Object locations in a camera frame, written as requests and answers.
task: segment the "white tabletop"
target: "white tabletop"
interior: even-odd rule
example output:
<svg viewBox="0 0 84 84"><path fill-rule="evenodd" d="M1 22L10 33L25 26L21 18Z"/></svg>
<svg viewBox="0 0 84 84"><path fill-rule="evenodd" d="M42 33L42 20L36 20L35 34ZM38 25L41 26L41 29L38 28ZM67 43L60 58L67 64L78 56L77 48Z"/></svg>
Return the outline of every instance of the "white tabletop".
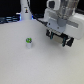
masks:
<svg viewBox="0 0 84 84"><path fill-rule="evenodd" d="M63 48L35 20L0 24L0 84L84 84L84 37Z"/></svg>

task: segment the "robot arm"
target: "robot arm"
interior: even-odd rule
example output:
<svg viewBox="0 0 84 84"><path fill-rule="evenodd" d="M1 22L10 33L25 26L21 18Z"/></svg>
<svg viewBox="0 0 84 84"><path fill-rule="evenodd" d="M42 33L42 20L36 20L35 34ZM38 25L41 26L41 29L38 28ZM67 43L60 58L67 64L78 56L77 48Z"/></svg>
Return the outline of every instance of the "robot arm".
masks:
<svg viewBox="0 0 84 84"><path fill-rule="evenodd" d="M63 46L72 46L75 39L84 34L84 15L75 13L79 0L48 0L44 21L47 23L46 35Z"/></svg>

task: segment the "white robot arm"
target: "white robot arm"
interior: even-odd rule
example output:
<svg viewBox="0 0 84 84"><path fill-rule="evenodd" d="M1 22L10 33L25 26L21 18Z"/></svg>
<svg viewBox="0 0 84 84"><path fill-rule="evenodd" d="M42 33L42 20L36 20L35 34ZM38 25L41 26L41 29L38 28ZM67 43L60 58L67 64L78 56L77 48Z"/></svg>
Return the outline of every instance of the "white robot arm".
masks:
<svg viewBox="0 0 84 84"><path fill-rule="evenodd" d="M84 15L75 13L79 0L48 0L44 14L46 35L63 46L72 46L84 34Z"/></svg>

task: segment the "cable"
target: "cable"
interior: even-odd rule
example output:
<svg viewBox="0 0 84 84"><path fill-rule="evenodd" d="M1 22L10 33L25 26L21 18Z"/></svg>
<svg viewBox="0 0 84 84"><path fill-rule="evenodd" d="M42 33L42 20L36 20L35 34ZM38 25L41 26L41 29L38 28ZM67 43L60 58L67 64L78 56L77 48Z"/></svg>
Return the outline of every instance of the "cable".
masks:
<svg viewBox="0 0 84 84"><path fill-rule="evenodd" d="M48 22L43 22L43 21L39 20L39 19L33 14L32 10L31 10L31 8L30 8L29 1L28 1L28 0L27 0L27 3L28 3L29 10L30 10L31 14L33 15L33 17L34 17L37 21L39 21L40 23L42 23L42 24L44 24L44 25L46 26Z"/></svg>

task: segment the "white table surface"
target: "white table surface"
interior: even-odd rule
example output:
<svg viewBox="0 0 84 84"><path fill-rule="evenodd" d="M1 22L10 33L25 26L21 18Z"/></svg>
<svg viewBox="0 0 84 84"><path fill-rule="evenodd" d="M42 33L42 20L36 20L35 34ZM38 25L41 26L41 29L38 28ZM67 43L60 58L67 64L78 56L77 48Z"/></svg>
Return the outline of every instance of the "white table surface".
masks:
<svg viewBox="0 0 84 84"><path fill-rule="evenodd" d="M84 84L84 37L63 48L35 20L0 24L0 84Z"/></svg>

